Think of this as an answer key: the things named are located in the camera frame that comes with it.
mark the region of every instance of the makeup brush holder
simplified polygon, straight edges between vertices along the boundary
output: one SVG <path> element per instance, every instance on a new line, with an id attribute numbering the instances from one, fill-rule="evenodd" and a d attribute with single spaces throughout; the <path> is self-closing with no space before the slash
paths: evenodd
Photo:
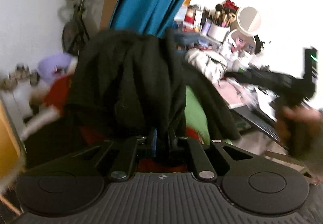
<path id="1" fill-rule="evenodd" d="M 207 35 L 223 43 L 223 41 L 225 40 L 229 32 L 230 32 L 230 27 L 221 27 L 212 23 Z"/>

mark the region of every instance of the round black disc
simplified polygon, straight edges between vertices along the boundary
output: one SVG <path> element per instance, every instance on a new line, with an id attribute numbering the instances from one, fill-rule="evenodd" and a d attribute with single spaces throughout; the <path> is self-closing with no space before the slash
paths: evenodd
<path id="1" fill-rule="evenodd" d="M 235 162 L 222 181 L 227 197 L 239 207 L 258 214 L 279 215 L 300 208 L 309 192 L 306 179 L 289 167 L 272 161 L 260 162 L 254 163 L 252 159 Z"/>
<path id="2" fill-rule="evenodd" d="M 40 166 L 17 182 L 20 201 L 34 214 L 70 215 L 92 204 L 104 187 L 102 176 L 83 161 Z"/>

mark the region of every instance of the person's arm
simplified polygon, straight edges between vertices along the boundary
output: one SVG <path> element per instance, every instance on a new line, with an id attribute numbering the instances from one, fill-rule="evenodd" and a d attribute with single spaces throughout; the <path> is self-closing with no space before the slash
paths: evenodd
<path id="1" fill-rule="evenodd" d="M 323 180 L 323 119 L 322 114 L 311 108 L 296 107 L 293 110 L 283 108 L 283 112 L 277 115 L 276 130 L 281 141 L 288 146 L 292 136 L 288 131 L 284 118 L 307 125 L 307 135 L 303 137 L 310 143 L 310 150 L 302 152 L 296 158 L 302 160 L 308 169 Z"/>

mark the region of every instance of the human hand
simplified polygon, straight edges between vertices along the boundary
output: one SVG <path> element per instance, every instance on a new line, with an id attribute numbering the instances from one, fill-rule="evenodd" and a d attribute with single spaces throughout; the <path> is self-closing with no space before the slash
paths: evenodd
<path id="1" fill-rule="evenodd" d="M 297 106 L 293 109 L 283 107 L 282 111 L 276 112 L 275 116 L 277 118 L 276 131 L 281 142 L 285 145 L 287 145 L 291 137 L 291 133 L 285 122 L 286 118 L 294 122 L 305 123 L 307 125 L 308 133 L 305 137 L 308 137 L 309 141 L 317 139 L 320 135 L 322 115 L 315 109 L 302 106 Z"/>

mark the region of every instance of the black desk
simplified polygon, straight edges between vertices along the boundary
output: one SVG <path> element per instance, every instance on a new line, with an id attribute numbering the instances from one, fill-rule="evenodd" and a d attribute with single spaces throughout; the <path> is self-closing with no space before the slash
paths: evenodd
<path id="1" fill-rule="evenodd" d="M 280 142 L 280 138 L 278 137 L 275 128 L 273 128 L 266 121 L 261 119 L 253 112 L 251 112 L 247 106 L 237 107 L 232 109 L 231 111 L 235 112 L 242 119 L 246 120 L 248 124 L 259 130 L 260 132 L 264 133 L 266 136 L 275 141 L 281 147 L 287 149 L 287 147 Z"/>

